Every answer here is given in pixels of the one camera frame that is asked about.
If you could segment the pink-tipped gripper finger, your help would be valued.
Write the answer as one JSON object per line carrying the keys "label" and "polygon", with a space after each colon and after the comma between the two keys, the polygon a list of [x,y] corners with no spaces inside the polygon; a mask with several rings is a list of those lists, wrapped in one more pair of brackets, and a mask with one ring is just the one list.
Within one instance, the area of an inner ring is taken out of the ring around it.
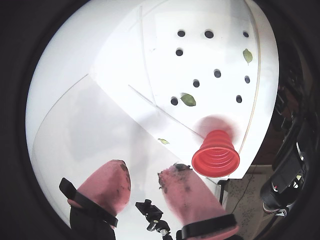
{"label": "pink-tipped gripper finger", "polygon": [[225,240],[239,226],[189,165],[175,163],[158,173],[165,202],[182,225],[183,240]]}
{"label": "pink-tipped gripper finger", "polygon": [[70,205],[71,230],[83,240],[114,240],[117,215],[130,201],[131,179],[123,160],[113,159],[92,173],[80,187],[62,178],[59,190]]}

